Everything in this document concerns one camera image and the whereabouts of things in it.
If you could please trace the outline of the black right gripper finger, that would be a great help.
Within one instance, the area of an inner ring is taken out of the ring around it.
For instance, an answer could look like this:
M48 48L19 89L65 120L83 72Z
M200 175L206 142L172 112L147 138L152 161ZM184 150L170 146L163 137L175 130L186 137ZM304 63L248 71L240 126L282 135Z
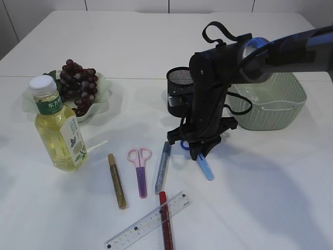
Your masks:
M192 160L197 160L198 155L201 153L202 143L199 142L190 142L189 143L189 152Z
M204 142L202 144L202 148L201 148L201 153L204 157L206 157L209 152L215 147L217 146L218 144L220 144L221 142L221 136L217 136L216 138L210 140L210 141L207 141L207 142Z

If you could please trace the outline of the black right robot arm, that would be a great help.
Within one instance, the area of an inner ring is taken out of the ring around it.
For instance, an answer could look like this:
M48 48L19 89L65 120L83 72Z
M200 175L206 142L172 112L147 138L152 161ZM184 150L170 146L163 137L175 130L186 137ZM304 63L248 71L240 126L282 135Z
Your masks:
M207 155L221 142L221 135L237 128L239 112L223 117L226 96L233 84L262 83L277 72L326 72L332 74L332 27L292 34L274 41L247 33L232 35L224 25L211 22L222 39L202 37L215 47L196 52L188 67L167 72L168 112L180 125L167 133L170 144L186 141L191 158Z

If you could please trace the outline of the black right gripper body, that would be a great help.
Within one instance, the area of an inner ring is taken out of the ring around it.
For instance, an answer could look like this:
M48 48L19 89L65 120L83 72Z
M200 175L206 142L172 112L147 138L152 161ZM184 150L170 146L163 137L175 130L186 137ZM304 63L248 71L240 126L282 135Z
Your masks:
M228 88L237 81L237 66L234 49L194 53L188 66L194 81L193 102L185 108L179 127L167 133L170 144L180 140L203 144L237 127L234 118L222 118Z

